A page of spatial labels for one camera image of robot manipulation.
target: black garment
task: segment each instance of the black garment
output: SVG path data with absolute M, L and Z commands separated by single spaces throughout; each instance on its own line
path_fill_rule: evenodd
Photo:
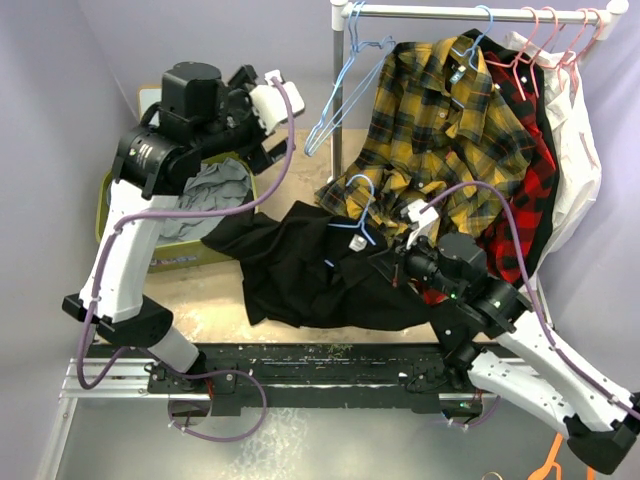
M 367 261 L 387 248 L 382 234 L 368 226 L 376 246 L 355 252 L 349 243 L 358 230 L 329 223 L 354 224 L 296 202 L 282 222 L 252 212 L 226 217 L 202 242 L 240 260 L 252 325 L 270 318 L 295 327 L 403 330 L 429 321 L 431 309 L 411 287 L 393 288 Z
M 474 40 L 478 38 L 478 36 L 480 36 L 481 34 L 482 32 L 480 32 L 477 29 L 469 30 L 468 32 L 463 33 L 465 37 L 469 37 Z M 496 54 L 500 59 L 500 62 L 505 64 L 510 63 L 513 60 L 513 58 L 518 54 L 518 52 L 514 50 L 506 49 L 502 45 L 499 45 L 498 43 L 494 42 L 491 38 L 486 36 L 482 38 L 482 40 L 480 40 L 479 46 L 483 52 L 493 52 L 494 54 Z M 528 60 L 529 56 L 525 54 L 523 55 L 522 58 Z M 517 72 L 518 72 L 519 78 L 524 77 L 530 80 L 531 71 L 530 71 L 529 64 L 519 63 L 517 67 Z M 544 71 L 538 65 L 534 65 L 533 72 L 535 75 L 536 84 L 538 86 L 538 92 L 540 94 L 538 98 L 538 102 L 536 104 L 536 124 L 539 130 L 542 132 L 542 138 L 546 143 L 549 149 L 549 153 L 551 154 L 551 157 L 553 158 L 553 161 L 556 165 L 556 175 L 554 175 L 553 177 L 553 185 L 551 186 L 551 193 L 549 194 L 546 201 L 544 202 L 544 205 L 541 208 L 542 216 L 536 228 L 536 232 L 535 232 L 531 247 L 529 248 L 529 252 L 525 258 L 525 266 L 527 269 L 527 273 L 529 273 L 530 275 L 533 274 L 536 268 L 538 267 L 538 263 L 542 255 L 542 250 L 544 249 L 545 245 L 549 241 L 549 238 L 551 237 L 551 234 L 553 232 L 553 223 L 552 223 L 553 207 L 556 202 L 558 184 L 560 181 L 560 166 L 558 164 L 557 151 L 555 148 L 555 143 L 553 141 L 553 132 L 551 130 L 549 119 L 547 118 L 547 115 L 545 113 L 546 110 L 545 110 L 545 103 L 544 103 Z M 505 98 L 505 101 L 507 102 L 509 107 L 512 110 L 514 110 L 514 113 L 516 114 L 516 116 L 519 116 L 519 115 L 524 116 L 526 112 L 517 111 L 518 108 L 522 107 L 522 104 L 515 105 L 513 102 L 510 101 L 510 99 L 513 98 L 513 95 L 515 94 L 514 86 L 508 82 L 506 83 L 500 82 L 500 87 L 503 93 L 503 97 Z M 527 92 L 532 93 L 534 91 L 533 84 L 531 81 L 523 83 L 522 87 Z M 518 279 L 518 281 L 515 282 L 514 285 L 516 287 L 521 286 L 522 279 L 521 278 Z

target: plaid shirt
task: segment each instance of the plaid shirt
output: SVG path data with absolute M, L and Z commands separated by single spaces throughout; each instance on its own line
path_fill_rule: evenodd
M 369 221 L 392 237 L 407 228 L 403 207 L 456 183 L 482 180 L 507 198 L 518 190 L 536 142 L 494 89 L 482 52 L 474 59 L 477 71 L 456 53 L 471 44 L 461 36 L 396 46 L 380 74 L 362 151 L 344 175 L 316 192 L 321 207 L 359 218 L 369 187 L 361 179 L 346 184 L 362 173 L 376 190 Z M 467 70 L 452 85 L 459 64 Z M 456 230 L 478 237 L 501 210 L 487 189 L 458 190 L 439 206 L 441 220 L 430 240 Z
M 509 63 L 513 55 L 498 57 L 494 52 L 485 50 L 484 58 L 495 62 Z M 550 201 L 551 205 L 554 203 L 555 199 L 551 193 L 557 182 L 558 172 L 549 147 L 545 143 L 542 132 L 536 123 L 536 102 L 538 100 L 532 91 L 529 66 L 526 65 L 522 69 L 522 72 L 526 73 L 519 72 L 518 75 L 520 78 L 525 77 L 527 80 L 522 84 L 526 100 L 522 100 L 522 96 L 516 86 L 513 70 L 490 64 L 487 64 L 487 66 L 493 81 L 500 86 L 502 97 L 536 142 L 531 164 L 520 188 L 511 197 L 510 201 L 511 211 L 518 227 L 522 253 L 525 259 L 530 260 L 528 256 L 534 241 L 543 242 L 544 245 L 551 234 L 552 228 L 545 229 L 543 227 L 543 231 L 539 232 L 539 227 L 545 211 L 548 210 L 546 208 L 548 207 L 548 202 Z M 538 88 L 544 88 L 542 77 L 538 79 Z M 544 98 L 543 91 L 540 92 L 540 96 Z M 547 231 L 546 238 L 541 238 L 544 237 L 544 231 Z M 487 252 L 488 266 L 492 273 L 499 275 L 510 283 L 520 281 L 521 275 L 516 258 L 515 242 L 504 211 L 500 212 L 500 215 L 491 226 L 478 238 L 478 245 L 482 246 Z M 536 265 L 537 259 L 533 262 L 534 268 L 530 269 L 528 267 L 527 270 L 532 273 Z

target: gray cloth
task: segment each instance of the gray cloth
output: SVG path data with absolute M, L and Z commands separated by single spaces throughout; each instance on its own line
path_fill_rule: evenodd
M 246 168 L 227 158 L 222 163 L 202 165 L 200 173 L 187 180 L 176 209 L 202 212 L 238 207 L 250 190 L 251 178 Z M 223 218 L 168 218 L 158 245 L 199 240 L 216 228 Z

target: red plaid shirt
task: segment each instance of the red plaid shirt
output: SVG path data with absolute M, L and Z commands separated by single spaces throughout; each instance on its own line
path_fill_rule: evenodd
M 498 56 L 493 52 L 485 52 L 484 58 L 500 62 Z M 516 85 L 512 69 L 495 65 L 488 65 L 488 67 L 494 82 L 500 86 L 505 102 L 536 142 L 535 153 L 522 180 L 522 185 L 509 202 L 518 227 L 522 253 L 526 260 L 534 243 L 540 220 L 545 208 L 548 207 L 547 202 L 554 201 L 551 193 L 557 176 L 557 168 L 536 123 L 537 98 L 525 87 L 525 85 L 530 87 L 532 81 L 529 66 L 527 65 L 524 69 L 527 72 L 527 84 L 523 84 L 526 97 L 524 101 Z M 487 252 L 488 267 L 494 275 L 498 275 L 510 283 L 516 283 L 520 280 L 515 242 L 504 211 L 478 237 L 477 243 Z

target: blue hanger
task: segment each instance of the blue hanger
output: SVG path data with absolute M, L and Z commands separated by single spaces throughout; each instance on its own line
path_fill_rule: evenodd
M 353 182 L 353 180 L 358 177 L 364 178 L 369 183 L 369 194 L 370 194 L 369 199 L 367 200 L 367 204 L 365 205 L 364 210 L 362 211 L 362 215 L 360 215 L 360 220 L 358 220 L 358 223 L 356 223 L 355 225 L 342 225 L 340 223 L 330 223 L 329 226 L 338 227 L 338 228 L 357 228 L 362 232 L 362 236 L 365 237 L 369 241 L 369 243 L 371 243 L 371 245 L 375 245 L 376 244 L 375 240 L 371 238 L 371 235 L 367 233 L 367 230 L 365 228 L 365 220 L 367 219 L 367 213 L 369 212 L 369 205 L 371 205 L 371 201 L 374 199 L 376 189 L 373 186 L 373 182 L 371 181 L 371 179 L 366 175 L 363 175 L 362 173 L 358 173 L 353 177 L 351 177 L 351 180 L 347 182 L 347 187 L 351 185 L 351 182 Z
M 476 8 L 481 8 L 481 9 L 483 9 L 485 12 L 487 12 L 489 14 L 489 27 L 487 28 L 487 30 L 485 32 L 480 34 L 478 36 L 478 38 L 476 38 L 475 42 L 473 42 L 473 45 L 471 45 L 469 48 L 467 48 L 464 52 L 460 53 L 455 48 L 452 48 L 451 50 L 453 50 L 455 53 L 460 55 L 462 58 L 466 57 L 467 55 L 470 55 L 469 56 L 469 66 L 471 68 L 473 68 L 477 72 L 478 71 L 478 67 L 477 67 L 477 65 L 473 65 L 473 59 L 476 56 L 476 53 L 478 51 L 478 45 L 480 45 L 480 42 L 482 41 L 482 39 L 485 36 L 487 36 L 489 34 L 489 32 L 491 31 L 491 29 L 493 28 L 493 12 L 491 11 L 491 9 L 489 7 L 487 7 L 485 5 L 477 5 Z
M 358 18 L 360 17 L 360 11 L 362 6 L 366 2 L 359 1 L 353 4 L 351 11 L 349 12 L 349 17 L 347 18 L 347 29 L 349 30 L 349 37 L 351 39 L 351 50 L 349 53 L 349 58 L 345 62 L 338 74 L 338 78 L 336 79 L 336 83 L 333 86 L 333 91 L 331 92 L 331 96 L 329 97 L 329 101 L 327 101 L 324 109 L 322 110 L 322 114 L 320 115 L 320 120 L 318 123 L 311 129 L 311 133 L 307 137 L 307 140 L 304 144 L 304 153 L 307 156 L 312 156 L 322 145 L 322 143 L 329 138 L 331 133 L 338 127 L 340 123 L 342 123 L 342 119 L 346 117 L 353 106 L 358 102 L 362 94 L 369 88 L 369 85 L 378 78 L 380 71 L 382 70 L 382 66 L 384 65 L 384 60 L 388 53 L 391 52 L 396 42 L 393 38 L 388 35 L 383 38 L 379 42 L 371 42 L 371 41 L 363 41 L 360 42 L 358 39 Z M 333 98 L 336 96 L 340 85 L 344 83 L 344 77 L 347 72 L 351 68 L 351 66 L 355 63 L 356 57 L 358 54 L 364 50 L 365 47 L 376 47 L 380 50 L 385 51 L 385 55 L 372 69 L 371 71 L 365 75 L 362 81 L 358 84 L 358 86 L 351 92 L 351 94 L 344 100 L 342 106 L 338 111 L 333 114 L 333 117 L 327 121 L 327 116 L 329 114 L 329 110 L 331 109 L 331 105 L 333 103 Z

